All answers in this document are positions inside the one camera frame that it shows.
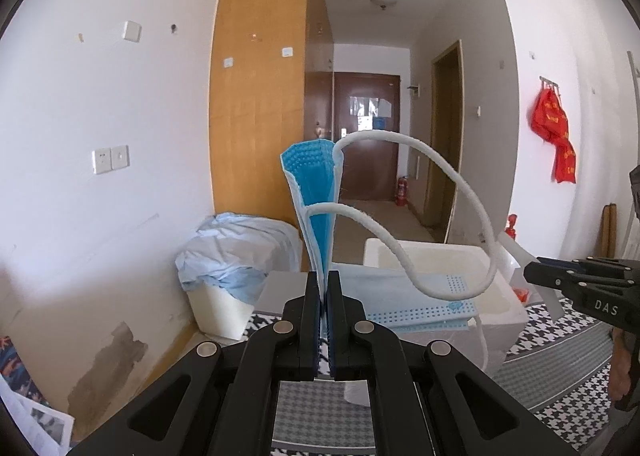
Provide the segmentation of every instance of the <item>hand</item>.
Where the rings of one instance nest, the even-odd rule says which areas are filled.
[[[609,372],[609,397],[617,402],[631,389],[631,353],[626,349],[624,332],[618,328],[613,330],[613,356]]]

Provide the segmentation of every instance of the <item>wall socket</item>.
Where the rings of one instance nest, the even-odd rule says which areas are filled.
[[[124,169],[129,166],[129,146],[105,147],[92,152],[94,174]]]
[[[94,174],[102,174],[111,170],[111,149],[96,149],[92,153],[94,157]]]
[[[111,147],[111,168],[124,169],[129,166],[129,146]]]

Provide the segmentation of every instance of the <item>blue surgical mask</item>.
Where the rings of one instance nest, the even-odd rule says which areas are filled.
[[[337,202],[339,183],[335,181],[332,158],[334,143],[311,140],[289,147],[280,155],[289,183],[293,205],[309,252],[311,269],[318,274],[324,296],[334,246],[334,214],[306,216],[304,209],[314,203]]]

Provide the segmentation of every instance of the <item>brown door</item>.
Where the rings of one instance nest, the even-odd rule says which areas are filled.
[[[335,74],[334,140],[367,129],[398,132],[400,77],[369,73]],[[398,171],[398,144],[363,140],[343,149],[340,198],[393,200]]]
[[[462,58],[456,43],[433,62],[431,147],[460,170],[462,147]],[[422,222],[436,241],[446,241],[456,196],[456,185],[429,162]]]

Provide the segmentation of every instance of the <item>fabric cloth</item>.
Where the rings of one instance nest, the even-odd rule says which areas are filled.
[[[478,314],[471,300],[443,301],[424,295],[404,272],[359,264],[334,263],[342,294],[359,300],[367,319],[396,332],[467,328]],[[459,276],[420,274],[426,288],[452,293],[467,290]]]
[[[301,262],[302,241],[295,227],[226,212],[204,221],[175,266],[187,292],[209,284],[254,305],[271,270],[297,272]]]
[[[9,337],[0,337],[0,373],[12,391],[49,407],[49,403],[33,383],[31,375],[24,367],[18,351]]]
[[[569,142],[569,121],[553,89],[544,88],[540,92],[532,114],[531,129],[543,140],[556,146],[555,180],[558,183],[575,183],[577,159],[574,147]]]

